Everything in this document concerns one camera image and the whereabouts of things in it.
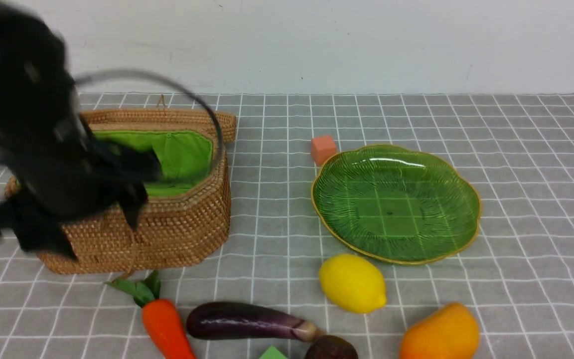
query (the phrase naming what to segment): green plate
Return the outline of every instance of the green plate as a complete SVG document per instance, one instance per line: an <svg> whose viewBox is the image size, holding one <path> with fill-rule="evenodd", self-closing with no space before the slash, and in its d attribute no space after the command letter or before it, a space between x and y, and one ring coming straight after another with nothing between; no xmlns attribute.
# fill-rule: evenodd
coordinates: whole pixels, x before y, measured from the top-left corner
<svg viewBox="0 0 574 359"><path fill-rule="evenodd" d="M369 257L425 264L476 238L481 201L442 159L393 145L332 156L311 186L316 213L333 236Z"/></svg>

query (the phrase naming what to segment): woven basket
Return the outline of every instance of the woven basket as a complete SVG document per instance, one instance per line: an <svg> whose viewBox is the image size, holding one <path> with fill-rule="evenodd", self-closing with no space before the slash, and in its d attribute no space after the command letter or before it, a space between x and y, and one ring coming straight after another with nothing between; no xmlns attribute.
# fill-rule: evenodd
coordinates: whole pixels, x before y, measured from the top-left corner
<svg viewBox="0 0 574 359"><path fill-rule="evenodd" d="M204 111L107 109L82 115L93 131L193 130L217 149L212 121ZM223 140L232 141L236 117L225 112L216 115ZM16 178L11 178L6 197L17 189ZM217 170L191 190L178 196L150 197L137 232L130 230L123 212L114 205L93 218L63 225L78 263L46 252L39 252L37 257L58 274L123 272L123 277L129 277L136 270L191 266L225 243L231 206L227 156L223 153Z"/></svg>

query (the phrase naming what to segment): purple eggplant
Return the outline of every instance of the purple eggplant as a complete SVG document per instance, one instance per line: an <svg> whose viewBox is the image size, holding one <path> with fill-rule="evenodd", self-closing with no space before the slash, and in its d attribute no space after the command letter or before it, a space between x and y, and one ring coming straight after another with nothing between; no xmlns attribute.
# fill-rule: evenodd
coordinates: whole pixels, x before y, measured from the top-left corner
<svg viewBox="0 0 574 359"><path fill-rule="evenodd" d="M358 352L340 337L322 336L309 347L305 359L358 359Z"/></svg>
<svg viewBox="0 0 574 359"><path fill-rule="evenodd" d="M223 339L278 338L312 342L324 335L310 322L253 304L211 302L187 316L187 333L208 341Z"/></svg>

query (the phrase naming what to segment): carrot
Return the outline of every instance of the carrot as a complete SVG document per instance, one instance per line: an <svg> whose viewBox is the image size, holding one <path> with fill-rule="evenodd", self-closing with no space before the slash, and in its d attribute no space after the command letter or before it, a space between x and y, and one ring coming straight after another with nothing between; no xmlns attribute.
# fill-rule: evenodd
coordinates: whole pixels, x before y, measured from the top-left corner
<svg viewBox="0 0 574 359"><path fill-rule="evenodd" d="M143 309L143 327L165 359L196 359L176 306L170 300L159 298L158 271L137 282L116 279L105 284L131 295L135 304Z"/></svg>

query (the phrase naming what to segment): orange cube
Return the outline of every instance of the orange cube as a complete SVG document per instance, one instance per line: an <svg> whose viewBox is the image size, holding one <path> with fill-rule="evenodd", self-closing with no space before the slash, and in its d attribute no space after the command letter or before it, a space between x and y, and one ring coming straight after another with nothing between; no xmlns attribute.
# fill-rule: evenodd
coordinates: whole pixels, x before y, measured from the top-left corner
<svg viewBox="0 0 574 359"><path fill-rule="evenodd" d="M311 139L311 157L320 166L337 152L331 136L321 136Z"/></svg>

